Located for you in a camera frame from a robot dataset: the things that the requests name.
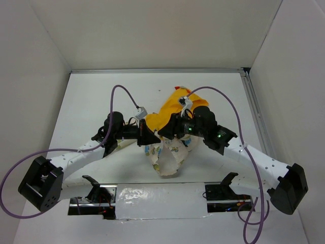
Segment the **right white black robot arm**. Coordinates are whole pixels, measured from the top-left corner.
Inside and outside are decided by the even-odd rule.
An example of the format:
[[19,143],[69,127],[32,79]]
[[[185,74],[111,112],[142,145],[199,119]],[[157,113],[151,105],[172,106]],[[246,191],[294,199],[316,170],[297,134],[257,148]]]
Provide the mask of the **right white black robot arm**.
[[277,161],[256,148],[245,144],[235,132],[219,125],[215,114],[207,106],[193,110],[192,116],[173,113],[158,134],[173,140],[184,135],[201,137],[206,146],[238,163],[257,169],[273,206],[284,214],[292,215],[308,192],[305,171],[294,163]]

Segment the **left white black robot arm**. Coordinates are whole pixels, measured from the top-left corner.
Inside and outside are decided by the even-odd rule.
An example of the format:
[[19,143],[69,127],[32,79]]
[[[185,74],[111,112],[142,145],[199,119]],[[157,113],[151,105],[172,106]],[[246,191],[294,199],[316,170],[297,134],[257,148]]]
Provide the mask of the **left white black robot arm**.
[[85,175],[81,183],[72,187],[65,180],[84,166],[111,154],[122,139],[136,140],[138,146],[160,142],[144,119],[138,124],[127,125],[120,112],[111,112],[98,132],[79,149],[50,159],[35,158],[18,192],[41,212],[49,210],[60,200],[73,197],[78,191],[87,202],[96,202],[100,198],[100,183],[93,178]]

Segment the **cream cartoon print yellow-lined jacket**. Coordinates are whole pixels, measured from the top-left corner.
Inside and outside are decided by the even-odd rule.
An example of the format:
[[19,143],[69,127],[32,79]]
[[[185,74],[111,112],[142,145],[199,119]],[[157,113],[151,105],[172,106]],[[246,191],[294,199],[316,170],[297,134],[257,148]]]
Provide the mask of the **cream cartoon print yellow-lined jacket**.
[[[175,91],[170,95],[160,108],[158,113],[152,113],[145,117],[148,128],[157,135],[159,129],[165,126],[172,113],[182,110],[179,98],[190,93],[190,90],[183,87],[175,87]],[[182,138],[172,140],[159,136],[160,143],[143,146],[144,153],[152,167],[161,177],[170,177],[177,173],[190,152],[198,145],[199,137],[184,135]]]

